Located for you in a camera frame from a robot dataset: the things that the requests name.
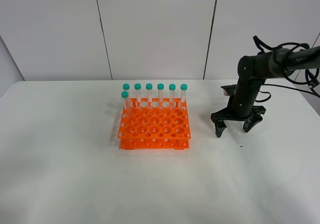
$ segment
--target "teal cap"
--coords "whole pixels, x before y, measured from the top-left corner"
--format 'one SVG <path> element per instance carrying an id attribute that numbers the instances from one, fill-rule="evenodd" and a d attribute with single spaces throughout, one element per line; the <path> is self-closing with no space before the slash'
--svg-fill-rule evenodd
<path id="1" fill-rule="evenodd" d="M 170 90 L 175 90 L 175 89 L 176 89 L 175 84 L 170 84 L 170 85 L 169 85 L 169 89 L 170 89 Z"/>
<path id="2" fill-rule="evenodd" d="M 165 88 L 164 84 L 158 84 L 158 90 L 163 90 Z"/>
<path id="3" fill-rule="evenodd" d="M 124 90 L 128 90 L 128 89 L 130 89 L 130 85 L 129 84 L 123 84 L 124 86 L 123 86 L 123 89 Z"/>
<path id="4" fill-rule="evenodd" d="M 148 83 L 148 84 L 145 86 L 145 88 L 146 88 L 147 90 L 152 90 L 152 84 Z"/>
<path id="5" fill-rule="evenodd" d="M 122 97 L 122 98 L 128 98 L 128 97 L 129 97 L 128 92 L 127 92 L 127 91 L 122 91 L 121 97 Z"/>
<path id="6" fill-rule="evenodd" d="M 135 90 L 140 90 L 141 89 L 141 84 L 139 84 L 139 83 L 135 84 L 134 89 Z"/>
<path id="7" fill-rule="evenodd" d="M 181 88 L 181 90 L 187 90 L 188 85 L 186 85 L 186 84 L 182 84 L 180 88 Z"/>

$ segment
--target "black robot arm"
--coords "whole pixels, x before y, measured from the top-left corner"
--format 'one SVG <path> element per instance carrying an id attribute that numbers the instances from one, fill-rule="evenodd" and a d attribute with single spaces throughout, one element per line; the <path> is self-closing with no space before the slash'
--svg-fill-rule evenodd
<path id="1" fill-rule="evenodd" d="M 227 107 L 211 114 L 217 137 L 221 137 L 226 128 L 224 120 L 244 121 L 245 132 L 249 132 L 262 121 L 261 115 L 266 110 L 263 106 L 254 106 L 254 103 L 266 79 L 286 78 L 296 84 L 308 84 L 313 92 L 313 87 L 319 83 L 317 77 L 320 67 L 320 47 L 293 52 L 298 47 L 309 48 L 309 46 L 308 44 L 287 43 L 295 44 L 295 47 L 289 50 L 282 48 L 286 44 L 271 48 L 257 37 L 254 37 L 254 40 L 261 52 L 256 56 L 244 56 L 240 59 L 237 68 L 239 75 L 237 84 L 222 86 L 230 95 Z M 265 53 L 260 44 L 271 51 Z M 317 69 L 316 74 L 311 74 L 308 69 Z M 300 83 L 289 79 L 295 70 L 307 70 L 306 82 Z"/>

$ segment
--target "white table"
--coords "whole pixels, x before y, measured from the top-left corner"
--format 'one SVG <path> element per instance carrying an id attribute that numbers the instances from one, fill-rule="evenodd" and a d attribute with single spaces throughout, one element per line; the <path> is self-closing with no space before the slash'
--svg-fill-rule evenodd
<path id="1" fill-rule="evenodd" d="M 188 84 L 191 147 L 128 151 L 124 82 L 19 82 L 0 98 L 0 223 L 320 223 L 320 117 L 299 92 L 263 87 L 263 122 L 216 138 L 210 114 L 236 80 L 151 81 Z"/>

